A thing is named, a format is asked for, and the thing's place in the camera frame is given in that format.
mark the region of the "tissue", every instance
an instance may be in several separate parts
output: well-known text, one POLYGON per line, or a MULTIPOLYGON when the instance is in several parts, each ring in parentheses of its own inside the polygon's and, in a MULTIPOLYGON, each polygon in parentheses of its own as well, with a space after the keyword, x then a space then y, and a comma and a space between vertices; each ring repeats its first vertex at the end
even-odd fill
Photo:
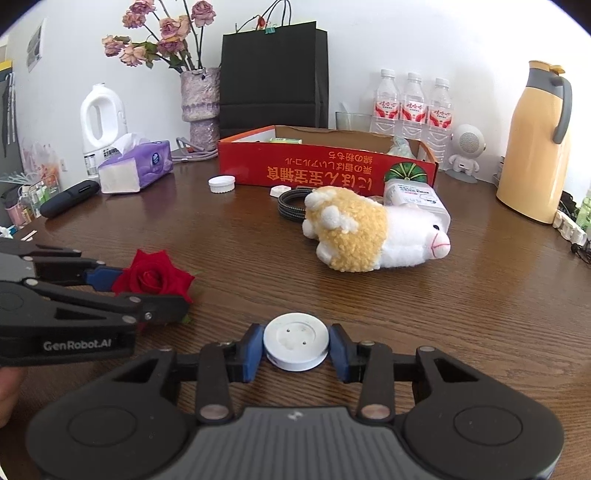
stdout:
POLYGON ((102 193, 136 193, 171 172, 173 161, 168 141, 151 142, 136 133, 113 143, 119 150, 99 166, 102 193))

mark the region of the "green bottle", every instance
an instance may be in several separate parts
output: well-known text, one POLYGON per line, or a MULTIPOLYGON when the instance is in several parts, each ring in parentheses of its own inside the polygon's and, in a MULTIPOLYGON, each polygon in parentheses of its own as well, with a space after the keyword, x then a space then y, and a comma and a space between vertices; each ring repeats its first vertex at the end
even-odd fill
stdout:
POLYGON ((591 225, 591 189, 587 191, 587 195, 583 199, 583 204, 577 215, 577 225, 579 225, 583 231, 587 231, 587 228, 591 225))

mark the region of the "stuffed toy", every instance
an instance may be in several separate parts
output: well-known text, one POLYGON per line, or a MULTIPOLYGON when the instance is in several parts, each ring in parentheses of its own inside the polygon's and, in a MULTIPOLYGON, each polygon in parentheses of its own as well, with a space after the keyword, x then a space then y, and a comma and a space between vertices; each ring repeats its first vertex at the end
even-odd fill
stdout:
POLYGON ((304 235, 334 270, 367 272, 412 267, 450 250, 441 220, 418 206, 383 206, 340 187, 321 187, 306 204, 304 235))

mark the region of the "small white item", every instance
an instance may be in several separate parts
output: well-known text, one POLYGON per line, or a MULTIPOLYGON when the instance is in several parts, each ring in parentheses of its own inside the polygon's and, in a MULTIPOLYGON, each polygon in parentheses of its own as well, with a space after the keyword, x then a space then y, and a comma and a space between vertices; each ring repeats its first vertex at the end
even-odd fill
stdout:
POLYGON ((287 185, 277 185, 276 187, 271 188, 271 193, 269 195, 279 198, 282 194, 289 192, 290 190, 291 187, 288 187, 287 185))
POLYGON ((12 235, 10 234, 10 231, 8 230, 8 228, 4 228, 3 226, 0 226, 0 237, 12 238, 12 235))
POLYGON ((428 210, 441 219, 445 233, 447 233, 449 224, 452 221, 435 190, 420 181, 388 180, 384 188, 384 205, 415 205, 423 210, 428 210))
POLYGON ((104 83, 94 85, 80 107, 80 123, 86 173, 91 180, 99 181, 98 167, 119 153, 113 143, 127 133, 121 98, 104 83), (93 123, 100 132, 100 138, 96 138, 92 131, 93 123))
POLYGON ((329 351, 329 331, 307 313, 286 313, 269 322, 263 334, 267 358, 288 372, 320 365, 329 351))
POLYGON ((562 238, 570 241, 573 237, 573 232, 577 229, 577 224, 574 223, 569 217, 564 217, 564 222, 558 228, 558 231, 562 235, 562 238))
POLYGON ((583 232, 583 229, 577 225, 577 228, 573 230, 573 234, 570 237, 570 243, 580 245, 581 247, 587 243, 587 234, 583 232))
POLYGON ((221 175, 209 179, 209 189, 213 193, 226 193, 231 192, 234 189, 236 183, 236 177, 232 175, 221 175))
POLYGON ((554 215, 554 222, 552 222, 552 226, 554 228, 560 228, 564 222, 566 215, 561 212, 560 210, 556 210, 556 214, 554 215))

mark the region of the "tissue box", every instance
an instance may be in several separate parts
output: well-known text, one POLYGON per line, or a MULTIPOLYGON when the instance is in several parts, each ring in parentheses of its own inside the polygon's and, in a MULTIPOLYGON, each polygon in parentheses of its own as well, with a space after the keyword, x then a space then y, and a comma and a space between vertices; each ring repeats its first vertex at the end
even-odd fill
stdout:
POLYGON ((173 161, 168 141, 137 145, 99 166, 102 193, 135 193, 171 172, 173 161))

